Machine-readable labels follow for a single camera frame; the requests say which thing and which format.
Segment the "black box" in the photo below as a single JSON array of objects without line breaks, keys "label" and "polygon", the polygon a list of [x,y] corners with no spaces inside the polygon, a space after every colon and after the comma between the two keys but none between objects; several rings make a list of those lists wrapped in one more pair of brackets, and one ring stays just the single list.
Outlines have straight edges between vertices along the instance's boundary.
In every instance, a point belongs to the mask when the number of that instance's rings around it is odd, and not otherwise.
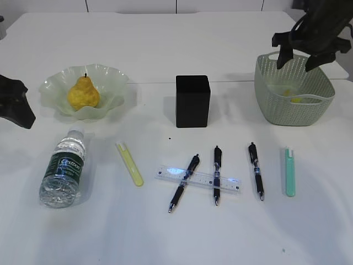
[{"label": "black box", "polygon": [[207,76],[176,76],[176,126],[207,127],[211,90]]}]

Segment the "wavy glass bowl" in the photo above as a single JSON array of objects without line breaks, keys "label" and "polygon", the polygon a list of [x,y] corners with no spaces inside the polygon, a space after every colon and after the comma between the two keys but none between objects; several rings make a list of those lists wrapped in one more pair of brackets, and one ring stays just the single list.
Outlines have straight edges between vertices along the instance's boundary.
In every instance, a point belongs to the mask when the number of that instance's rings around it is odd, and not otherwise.
[{"label": "wavy glass bowl", "polygon": [[[96,107],[86,106],[76,111],[67,101],[67,93],[85,73],[98,90],[100,102]],[[79,120],[100,119],[108,110],[123,105],[127,80],[129,78],[125,74],[112,67],[98,64],[72,66],[49,77],[39,91],[42,103],[57,108],[63,115]]]}]

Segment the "green highlighter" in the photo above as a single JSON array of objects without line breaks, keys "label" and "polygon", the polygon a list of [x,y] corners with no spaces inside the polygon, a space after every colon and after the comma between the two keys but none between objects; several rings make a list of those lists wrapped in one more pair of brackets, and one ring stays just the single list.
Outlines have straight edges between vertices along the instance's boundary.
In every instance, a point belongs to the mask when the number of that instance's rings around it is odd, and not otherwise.
[{"label": "green highlighter", "polygon": [[293,150],[286,148],[286,194],[288,197],[296,195],[296,179],[294,170]]}]

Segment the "bottle label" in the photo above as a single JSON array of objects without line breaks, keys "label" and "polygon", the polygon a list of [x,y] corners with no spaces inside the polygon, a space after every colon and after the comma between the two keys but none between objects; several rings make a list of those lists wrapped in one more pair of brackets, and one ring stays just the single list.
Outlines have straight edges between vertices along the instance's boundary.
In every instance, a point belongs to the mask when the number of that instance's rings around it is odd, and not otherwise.
[{"label": "bottle label", "polygon": [[70,152],[55,153],[52,155],[44,178],[50,175],[64,175],[73,178],[77,184],[82,173],[83,160]]}]

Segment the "woven basket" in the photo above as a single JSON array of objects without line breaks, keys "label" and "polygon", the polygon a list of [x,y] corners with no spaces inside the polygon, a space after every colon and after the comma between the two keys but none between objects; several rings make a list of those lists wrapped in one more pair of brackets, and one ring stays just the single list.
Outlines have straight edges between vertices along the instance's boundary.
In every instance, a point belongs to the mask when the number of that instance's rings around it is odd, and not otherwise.
[{"label": "woven basket", "polygon": [[305,56],[294,55],[278,70],[276,54],[260,55],[256,62],[255,93],[264,117],[276,125],[312,125],[335,96],[331,82],[319,67],[306,72]]}]

